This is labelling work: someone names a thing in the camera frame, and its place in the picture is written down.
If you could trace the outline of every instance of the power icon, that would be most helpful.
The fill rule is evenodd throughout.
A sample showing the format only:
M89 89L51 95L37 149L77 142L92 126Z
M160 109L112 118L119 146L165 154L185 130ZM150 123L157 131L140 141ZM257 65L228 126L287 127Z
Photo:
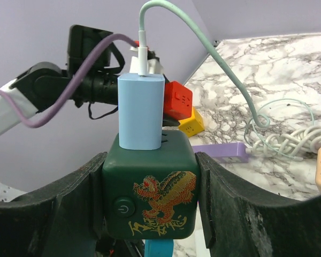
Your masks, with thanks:
M113 203L114 212L119 217L130 217L134 214L135 205L131 198L119 197Z

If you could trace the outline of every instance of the marble tabletop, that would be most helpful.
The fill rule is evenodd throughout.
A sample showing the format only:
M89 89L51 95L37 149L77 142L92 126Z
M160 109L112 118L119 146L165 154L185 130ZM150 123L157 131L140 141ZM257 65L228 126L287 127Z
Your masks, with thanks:
M315 124L321 125L321 34L225 40L217 51L244 83L256 109L277 99L297 99L313 110ZM212 57L186 86L193 91L193 105L206 128L190 138L192 145L244 142L249 108ZM271 118L265 135L311 125L310 114L302 105L282 101L273 106L265 109ZM315 154L306 154L302 162L252 157L249 163L223 165L245 180L288 198L305 200L319 194L315 185ZM198 216L196 230L200 228ZM173 256L196 256L194 235L176 240Z

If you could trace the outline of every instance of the light blue charger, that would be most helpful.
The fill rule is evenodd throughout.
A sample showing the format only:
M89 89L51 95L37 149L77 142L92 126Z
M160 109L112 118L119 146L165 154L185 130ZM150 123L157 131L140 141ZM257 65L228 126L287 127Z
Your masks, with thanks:
M162 74L125 73L118 78L119 144L155 150L162 144L165 79Z

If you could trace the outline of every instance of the yellow block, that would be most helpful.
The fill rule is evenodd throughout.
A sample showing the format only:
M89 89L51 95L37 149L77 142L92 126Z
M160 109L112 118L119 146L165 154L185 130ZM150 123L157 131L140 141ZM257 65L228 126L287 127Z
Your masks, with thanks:
M192 116L179 122L180 125L178 129L184 132L189 138L204 131L202 116L194 107L192 107Z

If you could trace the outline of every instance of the purple box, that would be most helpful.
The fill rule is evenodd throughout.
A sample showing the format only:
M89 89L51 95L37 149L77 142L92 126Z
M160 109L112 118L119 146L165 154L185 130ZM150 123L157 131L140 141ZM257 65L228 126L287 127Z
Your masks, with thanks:
M204 152L219 163L247 163L249 158L246 145L240 142L193 146L193 151Z

